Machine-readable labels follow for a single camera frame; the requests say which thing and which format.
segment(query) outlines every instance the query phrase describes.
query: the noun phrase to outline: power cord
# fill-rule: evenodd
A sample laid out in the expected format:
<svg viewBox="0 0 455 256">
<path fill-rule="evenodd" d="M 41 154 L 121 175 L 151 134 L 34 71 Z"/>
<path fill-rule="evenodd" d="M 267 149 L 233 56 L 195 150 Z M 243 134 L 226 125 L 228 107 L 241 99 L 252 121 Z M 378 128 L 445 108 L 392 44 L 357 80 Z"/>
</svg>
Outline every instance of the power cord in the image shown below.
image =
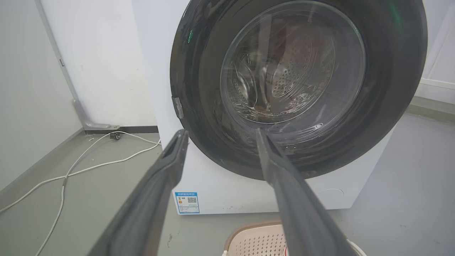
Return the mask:
<svg viewBox="0 0 455 256">
<path fill-rule="evenodd" d="M 365 254 L 365 252 L 357 245 L 355 244 L 354 242 L 352 242 L 351 240 L 349 239 L 346 239 L 346 241 L 348 241 L 348 243 L 352 246 L 352 248 L 354 249 L 355 252 L 357 252 L 357 254 L 359 254 L 360 256 L 367 256 Z"/>
<path fill-rule="evenodd" d="M 100 141 L 102 138 L 110 135 L 111 133 L 124 133 L 124 134 L 128 134 L 128 135 L 131 135 L 133 137 L 136 137 L 136 138 L 139 138 L 141 140 L 144 140 L 144 141 L 147 141 L 147 142 L 150 142 L 150 143 L 154 143 L 156 144 L 155 146 L 151 147 L 151 148 L 147 148 L 147 149 L 144 149 L 144 150 L 141 150 L 125 159 L 121 159 L 121 160 L 117 160 L 117 161 L 112 161 L 112 162 L 109 162 L 109 163 L 104 163 L 104 164 L 98 164 L 98 165 L 95 165 L 95 166 L 92 166 L 92 167 L 89 167 L 89 168 L 86 168 L 86 169 L 83 169 L 83 170 L 80 170 L 78 172 L 75 172 L 73 174 L 70 174 L 70 172 L 73 170 L 73 168 L 76 166 L 76 164 L 79 162 L 79 160 L 85 155 L 85 153 L 87 153 L 87 151 L 89 149 L 91 149 L 93 147 L 93 145 L 95 145 L 98 141 Z M 11 208 L 12 206 L 14 206 L 15 204 L 19 203 L 20 201 L 22 201 L 25 197 L 27 197 L 28 195 L 30 195 L 33 191 L 35 191 L 37 188 L 39 188 L 40 186 L 48 183 L 48 182 L 51 182 L 51 181 L 54 181 L 54 180 L 58 180 L 58 179 L 64 179 L 63 180 L 63 185 L 62 185 L 62 188 L 61 188 L 61 204 L 60 204 L 60 209 L 57 213 L 57 217 L 54 221 L 54 223 L 52 224 L 52 227 L 51 227 L 51 230 L 49 231 L 49 233 L 47 234 L 47 237 L 46 239 L 44 240 L 43 244 L 41 245 L 41 247 L 39 248 L 38 252 L 36 253 L 35 256 L 38 256 L 41 251 L 43 250 L 44 246 L 46 245 L 47 241 L 49 240 L 49 237 L 51 236 L 52 232 L 54 231 L 54 228 L 57 224 L 57 221 L 58 221 L 58 218 L 60 217 L 60 214 L 61 214 L 61 210 L 63 209 L 63 202 L 65 200 L 65 185 L 66 185 L 66 182 L 68 180 L 68 177 L 71 177 L 71 176 L 74 176 L 74 175 L 77 175 L 77 174 L 80 174 L 80 173 L 83 173 L 83 172 L 86 172 L 86 171 L 89 171 L 89 170 L 92 170 L 92 169 L 95 169 L 95 168 L 98 168 L 98 167 L 101 167 L 101 166 L 104 166 L 104 165 L 108 165 L 108 164 L 115 164 L 115 163 L 120 163 L 120 162 L 124 162 L 124 161 L 127 161 L 137 155 L 139 155 L 140 153 L 143 153 L 143 152 L 146 152 L 146 151 L 149 151 L 149 150 L 152 150 L 154 148 L 156 148 L 158 145 L 161 145 L 161 139 L 158 141 L 158 142 L 153 142 L 153 141 L 150 141 L 150 140 L 146 140 L 144 138 L 141 138 L 139 136 L 136 136 L 136 135 L 133 135 L 133 134 L 130 134 L 130 133 L 126 133 L 126 132 L 121 132 L 121 131 L 115 131 L 115 132 L 111 132 L 111 133 L 108 133 L 106 135 L 104 135 L 103 137 L 99 138 L 97 141 L 95 141 L 90 147 L 88 147 L 84 153 L 82 153 L 82 155 L 74 162 L 74 164 L 70 167 L 70 169 L 68 170 L 68 172 L 66 173 L 65 176 L 60 176 L 60 177 L 56 177 L 56 178 L 52 178 L 52 179 L 48 179 L 48 180 L 45 180 L 45 181 L 42 181 L 40 182 L 38 185 L 36 185 L 34 188 L 32 188 L 29 192 L 27 192 L 25 195 L 23 195 L 21 198 L 19 198 L 16 202 L 10 204 L 9 206 L 3 208 L 0 210 L 0 214 L 4 211 L 6 211 L 7 209 Z"/>
</svg>

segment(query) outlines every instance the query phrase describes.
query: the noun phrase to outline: white washing machine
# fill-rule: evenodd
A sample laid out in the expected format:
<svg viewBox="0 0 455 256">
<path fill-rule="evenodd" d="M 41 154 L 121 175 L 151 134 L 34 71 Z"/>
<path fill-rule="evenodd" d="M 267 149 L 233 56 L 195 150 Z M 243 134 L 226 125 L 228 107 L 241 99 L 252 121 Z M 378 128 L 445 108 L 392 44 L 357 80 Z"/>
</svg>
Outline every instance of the white washing machine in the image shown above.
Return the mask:
<svg viewBox="0 0 455 256">
<path fill-rule="evenodd" d="M 190 133 L 187 214 L 278 211 L 266 129 L 327 209 L 349 208 L 411 101 L 427 29 L 415 0 L 133 0 L 163 146 Z"/>
</svg>

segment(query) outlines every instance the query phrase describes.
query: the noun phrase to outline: baseboard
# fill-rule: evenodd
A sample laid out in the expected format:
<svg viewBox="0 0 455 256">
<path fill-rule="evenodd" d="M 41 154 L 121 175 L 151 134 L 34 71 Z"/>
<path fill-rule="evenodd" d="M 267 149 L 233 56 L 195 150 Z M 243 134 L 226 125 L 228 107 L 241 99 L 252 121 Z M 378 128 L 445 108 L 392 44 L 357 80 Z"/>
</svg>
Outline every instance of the baseboard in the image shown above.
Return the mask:
<svg viewBox="0 0 455 256">
<path fill-rule="evenodd" d="M 90 130 L 85 131 L 86 134 L 107 134 L 114 131 L 122 131 L 126 133 L 158 133 L 158 126 L 121 126 L 117 130 Z"/>
<path fill-rule="evenodd" d="M 48 154 L 46 154 L 44 157 L 42 157 L 38 162 L 36 162 L 34 165 L 32 165 L 30 168 L 28 168 L 25 172 L 23 172 L 19 177 L 17 177 L 15 180 L 13 180 L 11 183 L 9 183 L 5 188 L 0 190 L 0 198 L 8 191 L 10 188 L 16 186 L 25 176 L 27 176 L 31 171 L 36 169 L 38 165 L 40 165 L 44 160 L 48 158 L 48 156 L 54 154 L 56 151 L 58 151 L 63 145 L 65 145 L 67 142 L 72 140 L 74 137 L 76 137 L 78 134 L 83 132 L 83 128 L 80 128 L 75 132 L 73 135 L 71 135 L 69 138 L 67 138 L 64 142 L 60 143 L 56 148 L 51 150 Z"/>
</svg>

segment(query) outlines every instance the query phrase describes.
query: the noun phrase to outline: green light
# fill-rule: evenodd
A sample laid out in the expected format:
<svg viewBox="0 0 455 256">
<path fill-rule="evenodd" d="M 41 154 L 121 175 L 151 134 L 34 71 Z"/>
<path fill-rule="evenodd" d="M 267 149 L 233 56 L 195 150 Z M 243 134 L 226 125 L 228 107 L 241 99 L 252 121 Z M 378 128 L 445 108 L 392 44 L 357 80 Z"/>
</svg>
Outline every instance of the green light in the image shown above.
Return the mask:
<svg viewBox="0 0 455 256">
<path fill-rule="evenodd" d="M 192 38 L 193 38 L 193 30 L 190 31 L 190 35 L 188 36 L 188 43 L 190 43 Z"/>
<path fill-rule="evenodd" d="M 394 19 L 395 19 L 395 22 L 397 23 L 398 25 L 398 28 L 400 31 L 403 31 L 403 22 L 401 20 L 401 15 L 399 14 L 397 8 L 395 7 L 395 5 L 393 4 L 393 2 L 389 2 L 390 3 L 390 9 L 392 10 L 392 14 L 394 16 Z"/>
</svg>

